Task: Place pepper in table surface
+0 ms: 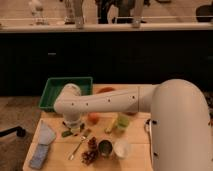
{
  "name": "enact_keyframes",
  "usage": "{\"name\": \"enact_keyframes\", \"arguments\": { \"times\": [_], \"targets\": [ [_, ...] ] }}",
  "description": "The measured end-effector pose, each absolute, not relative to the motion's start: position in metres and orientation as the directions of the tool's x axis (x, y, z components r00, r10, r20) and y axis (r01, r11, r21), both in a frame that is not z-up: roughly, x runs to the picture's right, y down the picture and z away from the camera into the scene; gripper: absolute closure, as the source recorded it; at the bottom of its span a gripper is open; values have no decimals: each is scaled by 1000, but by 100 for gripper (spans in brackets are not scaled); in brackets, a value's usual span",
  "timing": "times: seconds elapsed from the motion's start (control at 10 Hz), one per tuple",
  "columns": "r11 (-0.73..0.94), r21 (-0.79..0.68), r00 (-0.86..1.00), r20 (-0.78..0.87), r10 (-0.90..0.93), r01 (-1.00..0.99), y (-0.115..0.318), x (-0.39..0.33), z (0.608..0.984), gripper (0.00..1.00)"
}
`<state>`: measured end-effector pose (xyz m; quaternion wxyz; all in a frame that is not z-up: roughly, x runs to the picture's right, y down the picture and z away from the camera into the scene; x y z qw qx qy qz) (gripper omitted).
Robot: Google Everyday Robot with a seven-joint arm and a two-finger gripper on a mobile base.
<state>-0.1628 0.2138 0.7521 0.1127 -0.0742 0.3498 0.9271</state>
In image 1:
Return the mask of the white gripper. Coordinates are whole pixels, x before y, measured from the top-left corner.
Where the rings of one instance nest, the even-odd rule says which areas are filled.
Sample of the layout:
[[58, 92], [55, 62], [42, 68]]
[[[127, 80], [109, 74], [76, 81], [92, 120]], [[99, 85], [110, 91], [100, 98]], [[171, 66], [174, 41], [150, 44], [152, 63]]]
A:
[[64, 115], [64, 122], [62, 122], [65, 128], [79, 129], [82, 132], [85, 129], [85, 124], [82, 123], [81, 115]]

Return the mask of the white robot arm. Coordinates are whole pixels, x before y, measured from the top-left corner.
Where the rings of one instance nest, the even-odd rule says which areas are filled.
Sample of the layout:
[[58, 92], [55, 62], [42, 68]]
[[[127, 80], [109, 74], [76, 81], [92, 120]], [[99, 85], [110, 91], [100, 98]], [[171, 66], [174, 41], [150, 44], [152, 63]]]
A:
[[66, 85], [53, 105], [66, 124], [78, 122], [82, 113], [148, 112], [153, 171], [213, 171], [209, 108], [195, 84], [170, 79], [84, 96], [77, 95], [76, 88]]

